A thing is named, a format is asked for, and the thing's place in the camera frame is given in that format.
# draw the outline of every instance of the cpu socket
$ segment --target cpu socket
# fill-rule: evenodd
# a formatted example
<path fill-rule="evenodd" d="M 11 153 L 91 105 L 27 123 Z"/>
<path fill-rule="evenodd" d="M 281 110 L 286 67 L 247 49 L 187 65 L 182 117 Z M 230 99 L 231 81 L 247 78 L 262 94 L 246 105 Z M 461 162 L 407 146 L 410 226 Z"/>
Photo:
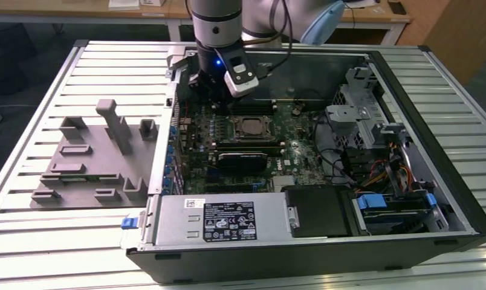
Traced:
<path fill-rule="evenodd" d="M 273 136 L 269 117 L 233 117 L 234 123 L 234 138 L 238 141 L 273 141 Z"/>

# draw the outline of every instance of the wooden table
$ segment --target wooden table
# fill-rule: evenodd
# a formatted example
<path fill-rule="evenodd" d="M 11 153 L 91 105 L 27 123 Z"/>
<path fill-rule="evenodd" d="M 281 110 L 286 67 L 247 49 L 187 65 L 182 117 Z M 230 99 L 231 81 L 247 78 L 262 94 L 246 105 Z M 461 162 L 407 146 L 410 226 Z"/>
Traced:
<path fill-rule="evenodd" d="M 0 0 L 0 22 L 77 24 L 165 24 L 171 41 L 181 41 L 181 25 L 191 25 L 183 0 L 167 0 L 162 7 L 110 11 L 109 0 Z M 383 45 L 395 45 L 409 15 L 393 13 L 387 0 L 363 9 L 346 9 L 338 28 L 387 30 Z"/>

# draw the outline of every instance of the gray plastic block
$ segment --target gray plastic block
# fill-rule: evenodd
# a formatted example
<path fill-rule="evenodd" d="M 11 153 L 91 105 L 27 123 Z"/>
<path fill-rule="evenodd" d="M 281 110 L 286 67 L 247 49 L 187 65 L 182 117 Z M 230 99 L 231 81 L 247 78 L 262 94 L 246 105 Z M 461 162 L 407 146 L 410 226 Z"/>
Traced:
<path fill-rule="evenodd" d="M 32 200 L 39 203 L 55 203 L 60 200 L 60 195 L 54 190 L 35 190 Z"/>
<path fill-rule="evenodd" d="M 59 193 L 58 203 L 32 201 L 32 208 L 101 208 L 101 207 L 145 207 L 153 171 L 157 140 L 143 140 L 141 126 L 130 125 L 131 138 L 127 139 L 133 154 L 119 152 L 115 140 L 106 134 L 107 126 L 90 125 L 81 130 L 82 145 L 72 144 L 64 137 L 51 159 L 46 173 L 42 175 L 42 184 L 38 190 L 54 190 Z M 58 168 L 78 169 L 83 164 L 86 171 L 81 173 L 52 173 L 55 164 Z M 119 199 L 99 201 L 97 190 L 115 189 Z"/>
<path fill-rule="evenodd" d="M 130 145 L 130 129 L 125 118 L 119 118 L 115 113 L 117 103 L 113 99 L 98 101 L 97 112 L 106 119 L 109 134 L 118 144 L 119 151 L 123 155 L 133 154 L 133 147 Z"/>
<path fill-rule="evenodd" d="M 159 135 L 159 127 L 154 119 L 143 119 L 139 124 L 141 138 L 146 141 L 155 141 Z"/>
<path fill-rule="evenodd" d="M 125 178 L 123 176 L 118 173 L 115 176 L 113 177 L 101 177 L 99 178 L 99 182 L 102 184 L 123 184 L 125 182 Z"/>
<path fill-rule="evenodd" d="M 119 201 L 122 199 L 115 188 L 97 188 L 95 198 L 99 202 Z"/>
<path fill-rule="evenodd" d="M 81 164 L 55 163 L 50 169 L 52 173 L 85 173 L 86 167 Z"/>
<path fill-rule="evenodd" d="M 89 155 L 93 153 L 93 148 L 90 145 L 87 144 L 82 144 L 82 145 L 68 145 L 68 146 L 63 146 L 60 148 L 60 154 L 62 155 Z"/>
<path fill-rule="evenodd" d="M 44 173 L 40 176 L 40 182 L 47 187 L 64 185 L 62 180 L 60 180 L 60 174 L 59 173 Z"/>
<path fill-rule="evenodd" d="M 145 180 L 139 178 L 137 186 L 134 186 L 130 178 L 125 179 L 123 192 L 131 201 L 146 199 L 149 192 L 149 186 L 146 186 Z"/>
<path fill-rule="evenodd" d="M 81 131 L 87 130 L 87 125 L 82 117 L 66 117 L 59 129 L 70 142 L 81 143 L 83 141 Z"/>

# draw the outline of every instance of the motherboard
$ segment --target motherboard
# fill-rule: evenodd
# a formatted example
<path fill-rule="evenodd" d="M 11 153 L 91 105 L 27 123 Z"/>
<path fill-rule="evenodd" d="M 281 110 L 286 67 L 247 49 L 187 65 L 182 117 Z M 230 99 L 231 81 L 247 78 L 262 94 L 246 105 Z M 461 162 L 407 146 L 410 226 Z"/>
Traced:
<path fill-rule="evenodd" d="M 262 107 L 267 115 L 243 106 L 219 115 L 209 105 L 185 104 L 186 194 L 278 192 L 287 185 L 327 183 L 314 150 L 313 112 L 297 111 L 294 101 L 269 100 Z"/>

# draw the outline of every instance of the table surface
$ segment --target table surface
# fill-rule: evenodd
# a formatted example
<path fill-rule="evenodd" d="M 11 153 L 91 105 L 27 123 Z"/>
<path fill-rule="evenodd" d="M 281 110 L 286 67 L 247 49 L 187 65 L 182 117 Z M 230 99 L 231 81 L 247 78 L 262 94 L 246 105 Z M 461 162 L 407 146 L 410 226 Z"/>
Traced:
<path fill-rule="evenodd" d="M 183 0 L 167 0 L 162 7 L 141 6 L 139 10 L 110 11 L 109 0 L 0 0 L 0 14 L 36 16 L 189 18 Z M 353 11 L 346 9 L 343 22 L 411 22 L 410 15 L 394 14 L 387 0 Z"/>

